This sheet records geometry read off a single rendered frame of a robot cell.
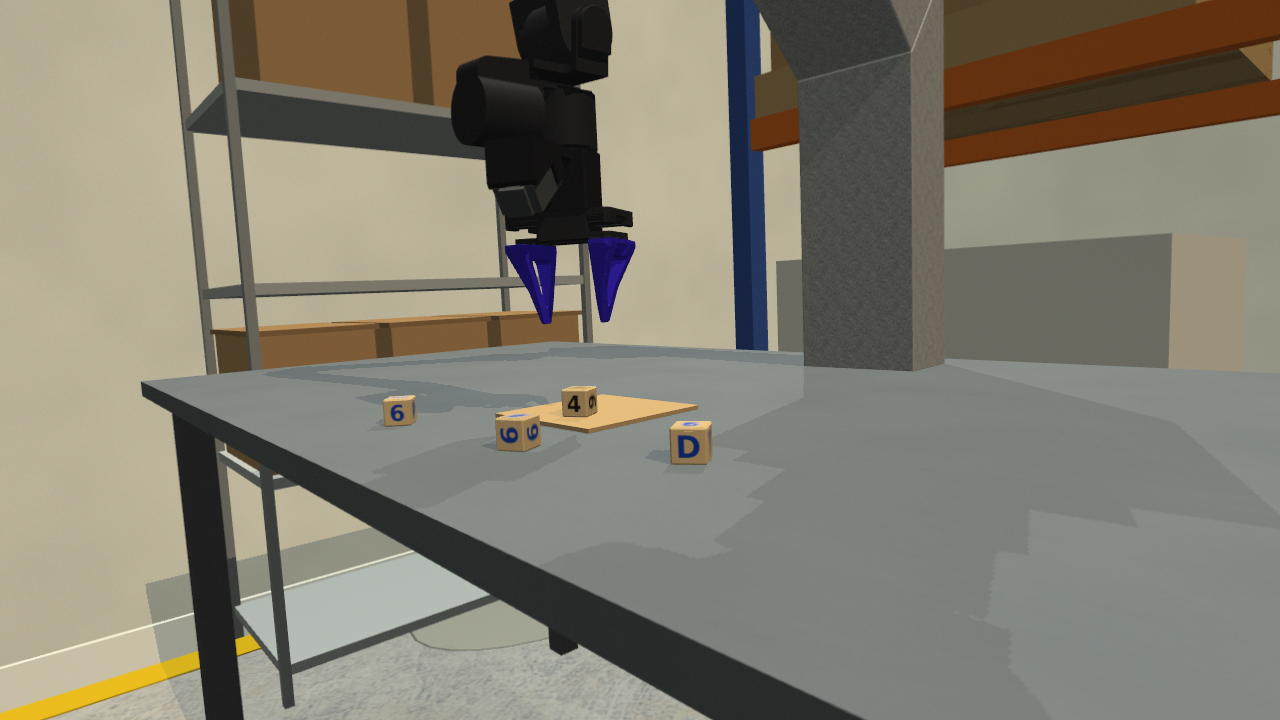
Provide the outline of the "orange flat mat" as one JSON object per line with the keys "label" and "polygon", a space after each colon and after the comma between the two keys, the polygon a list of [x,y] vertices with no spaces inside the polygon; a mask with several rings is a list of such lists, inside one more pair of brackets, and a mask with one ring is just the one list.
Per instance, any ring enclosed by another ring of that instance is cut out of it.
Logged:
{"label": "orange flat mat", "polygon": [[562,402],[557,402],[506,413],[495,413],[495,416],[504,416],[511,413],[534,413],[540,415],[541,427],[553,427],[589,434],[639,421],[648,421],[660,416],[698,410],[698,405],[692,404],[675,404],[612,395],[596,395],[596,407],[598,413],[591,416],[563,416]]}

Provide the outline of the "beige letter block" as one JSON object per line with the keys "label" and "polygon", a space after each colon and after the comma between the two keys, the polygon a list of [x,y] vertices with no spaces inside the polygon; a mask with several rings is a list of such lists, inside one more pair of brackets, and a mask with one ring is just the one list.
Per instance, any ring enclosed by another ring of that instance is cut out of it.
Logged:
{"label": "beige letter block", "polygon": [[385,427],[408,427],[417,421],[416,396],[392,396],[383,401]]}
{"label": "beige letter block", "polygon": [[672,465],[707,465],[712,456],[710,421],[676,421],[669,428]]}
{"label": "beige letter block", "polygon": [[595,386],[572,386],[562,389],[561,395],[563,416],[591,416],[598,413]]}
{"label": "beige letter block", "polygon": [[511,413],[495,419],[497,450],[526,452],[541,445],[540,415]]}

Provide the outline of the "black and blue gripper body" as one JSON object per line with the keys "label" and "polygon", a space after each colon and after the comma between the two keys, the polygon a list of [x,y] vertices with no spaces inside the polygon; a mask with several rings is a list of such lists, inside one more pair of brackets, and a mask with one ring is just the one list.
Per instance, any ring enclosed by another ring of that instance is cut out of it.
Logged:
{"label": "black and blue gripper body", "polygon": [[532,217],[508,218],[506,215],[506,231],[529,229],[529,233],[538,234],[538,238],[515,240],[515,245],[558,246],[588,243],[588,240],[593,238],[628,240],[628,233],[602,229],[620,225],[634,227],[632,211],[617,208],[585,208],[539,211]]}

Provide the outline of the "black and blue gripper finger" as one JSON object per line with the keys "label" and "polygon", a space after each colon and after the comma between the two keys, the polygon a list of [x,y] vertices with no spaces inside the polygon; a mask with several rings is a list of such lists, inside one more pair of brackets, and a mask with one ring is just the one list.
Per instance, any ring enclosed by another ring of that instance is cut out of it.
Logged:
{"label": "black and blue gripper finger", "polygon": [[[524,243],[507,245],[506,255],[509,258],[515,270],[518,273],[521,281],[524,281],[524,284],[529,290],[541,324],[550,324],[556,288],[556,246]],[[532,266],[532,261],[538,266],[541,290],[538,283],[538,275]]]}
{"label": "black and blue gripper finger", "polygon": [[600,322],[611,322],[611,313],[614,306],[616,293],[628,266],[630,259],[634,255],[635,241],[593,238],[588,240],[588,249],[593,268],[593,281]]}

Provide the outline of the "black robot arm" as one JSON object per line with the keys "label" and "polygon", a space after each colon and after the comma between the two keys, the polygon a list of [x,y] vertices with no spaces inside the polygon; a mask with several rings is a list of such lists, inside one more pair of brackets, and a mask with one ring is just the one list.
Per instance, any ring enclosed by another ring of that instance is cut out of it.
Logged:
{"label": "black robot arm", "polygon": [[608,77],[608,0],[515,0],[509,12],[522,59],[486,55],[457,68],[454,135],[485,147],[502,215],[602,208],[595,95],[573,86]]}

